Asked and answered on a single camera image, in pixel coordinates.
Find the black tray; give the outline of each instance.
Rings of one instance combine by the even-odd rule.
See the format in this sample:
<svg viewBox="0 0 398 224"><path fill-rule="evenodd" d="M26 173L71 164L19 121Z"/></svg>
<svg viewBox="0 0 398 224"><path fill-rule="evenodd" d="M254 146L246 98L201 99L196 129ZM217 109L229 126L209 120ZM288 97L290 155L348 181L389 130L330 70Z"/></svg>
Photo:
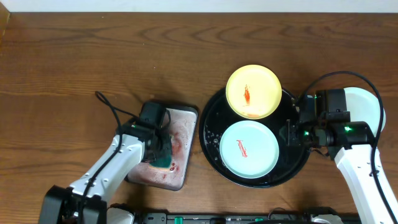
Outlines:
<svg viewBox="0 0 398 224"><path fill-rule="evenodd" d="M226 99L225 88L211 97L200 118L199 139L203 153L213 168L228 180L246 187L273 187L294 177L302 169L310 155L309 148L288 147L279 136L279 130L288 119L295 122L299 118L299 114L292 104L294 98L294 95L287 90L282 90L282 99L278 108L266 118L255 120L267 126L274 133L279 145L279 158L275 167L265 176L247 179L229 171L220 156L222 134L232 124L247 119L231 109Z"/></svg>

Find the red stain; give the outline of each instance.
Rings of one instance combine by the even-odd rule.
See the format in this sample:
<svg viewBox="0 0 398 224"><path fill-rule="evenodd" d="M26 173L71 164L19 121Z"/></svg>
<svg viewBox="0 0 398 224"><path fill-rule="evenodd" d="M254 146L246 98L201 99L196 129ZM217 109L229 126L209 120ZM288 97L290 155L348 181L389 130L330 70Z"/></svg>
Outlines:
<svg viewBox="0 0 398 224"><path fill-rule="evenodd" d="M180 170L180 168L178 166L176 166L174 162L172 163L172 166L170 168L170 171L173 171L173 170L175 170L175 171L179 171Z"/></svg>
<svg viewBox="0 0 398 224"><path fill-rule="evenodd" d="M246 148L243 147L242 140L236 140L236 141L238 142L238 146L242 152L242 156L246 158L248 155L246 154Z"/></svg>
<svg viewBox="0 0 398 224"><path fill-rule="evenodd" d="M246 104L250 105L250 92L249 92L247 85L244 87L244 95L243 96L244 96L244 99L246 100Z"/></svg>
<svg viewBox="0 0 398 224"><path fill-rule="evenodd" d="M257 118L259 115L258 114L248 114L248 116Z"/></svg>

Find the wood grain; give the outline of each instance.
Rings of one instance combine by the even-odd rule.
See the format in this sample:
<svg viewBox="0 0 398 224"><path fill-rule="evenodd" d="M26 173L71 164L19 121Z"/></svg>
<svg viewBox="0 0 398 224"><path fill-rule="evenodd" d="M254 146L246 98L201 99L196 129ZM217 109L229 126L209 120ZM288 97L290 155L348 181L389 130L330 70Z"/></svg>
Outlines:
<svg viewBox="0 0 398 224"><path fill-rule="evenodd" d="M10 12L0 2L0 47L1 47L1 39L3 35L6 33L6 27L9 18L10 18Z"/></svg>
<svg viewBox="0 0 398 224"><path fill-rule="evenodd" d="M151 98L202 110L234 70L252 63L295 94L326 72L369 77L384 100L379 148L398 192L397 14L15 13L0 51L0 223L37 222L46 191L68 186L108 148L116 123L95 90L133 113ZM369 89L353 77L317 87L346 86ZM356 213L332 161L313 154L285 184L249 189L212 169L197 135L182 190L124 182L112 202L181 213Z"/></svg>

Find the black cable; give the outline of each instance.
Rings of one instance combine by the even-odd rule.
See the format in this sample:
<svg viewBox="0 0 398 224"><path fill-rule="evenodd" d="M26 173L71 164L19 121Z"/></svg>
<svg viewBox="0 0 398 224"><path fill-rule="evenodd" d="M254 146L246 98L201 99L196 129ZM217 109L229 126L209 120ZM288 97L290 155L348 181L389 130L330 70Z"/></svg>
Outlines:
<svg viewBox="0 0 398 224"><path fill-rule="evenodd" d="M276 208L272 209L271 212L268 214L268 219L269 220L271 219L271 216L274 214L274 211L277 210L277 209L281 209L283 211L286 211L286 209L284 209L282 207L276 207ZM287 215L289 216L290 220L293 220L293 218L289 214L287 214Z"/></svg>
<svg viewBox="0 0 398 224"><path fill-rule="evenodd" d="M392 209L390 207L390 205L388 204L387 198L384 195L383 189L381 187L380 181L379 181L379 177L377 176L377 173L379 172L376 169L376 162L375 162L375 156L376 156L376 147L377 147L377 143L379 142L379 138L380 138L380 134L381 134L381 128L382 128L382 123L383 123L383 119L384 119L384 108L383 108L383 103L381 100L381 96L378 92L378 90L376 89L376 87L373 85L373 83L371 83L365 76L356 73L356 72L349 72L349 71L339 71L339 72L331 72L331 73L327 73L325 75L322 75L321 77L319 77L317 80L315 80L314 82L312 82L307 89L298 97L297 101L295 102L295 104L297 105L304 96L307 95L307 92L309 91L309 89L311 87L313 87L319 80L322 80L326 77L330 77L332 75L339 75L339 74L348 74L348 75L354 75L356 77L361 78L362 80L364 80L374 91L374 93L377 96L377 100L379 101L379 106L380 106L380 120L379 120L379 127L377 128L377 133L376 133L376 137L374 138L374 143L372 145L372 151L371 151L371 168L372 168L372 174L373 174L373 178L374 178L374 182L376 183L376 187L380 193L380 197L382 199L382 201L384 202L384 205L386 206L386 209L392 219L392 221L397 224L397 218L395 217L394 213L392 212Z"/></svg>
<svg viewBox="0 0 398 224"><path fill-rule="evenodd" d="M329 152L324 154L319 149L312 149L311 152L316 152L316 153L318 153L319 155L321 155L321 156L323 156L325 158L329 157Z"/></svg>
<svg viewBox="0 0 398 224"><path fill-rule="evenodd" d="M116 119L116 122L118 123L118 131L119 131L119 144L116 148L116 150L109 156L109 158L98 168L98 170L94 173L94 175L88 179L88 183L86 186L85 191L83 192L83 195L81 196L81 202L80 202L80 206L79 206L79 216L78 216L78 223L82 224L83 223L83 209L85 206L85 200L86 200L86 196L88 193L88 190L90 189L91 185L93 184L93 182L95 181L96 177L98 176L98 174L100 174L100 172L104 169L104 167L110 162L110 160L119 152L121 146L122 146L122 140L123 140L123 130L122 130L122 125L120 123L119 120L119 116L116 113L116 110L122 112L122 113L126 113L128 115L131 115L133 117L137 117L136 115L133 115L127 111L123 111L119 108L115 108L114 106L112 106L112 104L108 101L108 99L106 99L106 97L100 92L100 91L95 91L95 96L104 104L108 105L111 108L111 111L114 115L114 118Z"/></svg>
<svg viewBox="0 0 398 224"><path fill-rule="evenodd" d="M109 107L112 106L111 103L108 101L108 99L106 99L105 96L104 96L101 92L96 91L96 92L95 92L95 96L96 96L101 102L103 102L104 104L108 105ZM122 110L122 109L119 109L119 108L117 108L117 107L115 107L115 106L112 106L112 107L113 107L113 109L115 109L115 110L117 110L117 111L119 111L119 112L128 114L128 115L132 116L133 118L138 119L138 116L137 116L137 115L134 115L134 114L132 114L132 113L130 113L130 112L128 112L128 111L124 111L124 110Z"/></svg>
<svg viewBox="0 0 398 224"><path fill-rule="evenodd" d="M263 220L252 222L248 224L321 224L316 222L305 222L305 221L298 221L298 220Z"/></svg>

